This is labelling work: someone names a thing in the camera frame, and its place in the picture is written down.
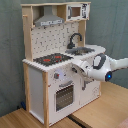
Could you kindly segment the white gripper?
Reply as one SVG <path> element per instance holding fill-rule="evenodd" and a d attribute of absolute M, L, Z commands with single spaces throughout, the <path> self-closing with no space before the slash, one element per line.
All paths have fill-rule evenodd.
<path fill-rule="evenodd" d="M 90 71 L 91 65 L 87 61 L 74 59 L 72 61 L 72 64 L 73 64 L 73 67 L 77 70 L 77 73 L 82 78 L 90 79 L 89 71 Z"/>

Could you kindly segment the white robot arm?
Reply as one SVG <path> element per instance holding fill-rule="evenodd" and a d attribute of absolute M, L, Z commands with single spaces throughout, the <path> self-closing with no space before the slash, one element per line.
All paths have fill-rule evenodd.
<path fill-rule="evenodd" d="M 94 57 L 92 65 L 87 61 L 74 60 L 73 66 L 83 78 L 109 81 L 114 71 L 128 68 L 128 58 L 115 60 L 101 53 Z"/>

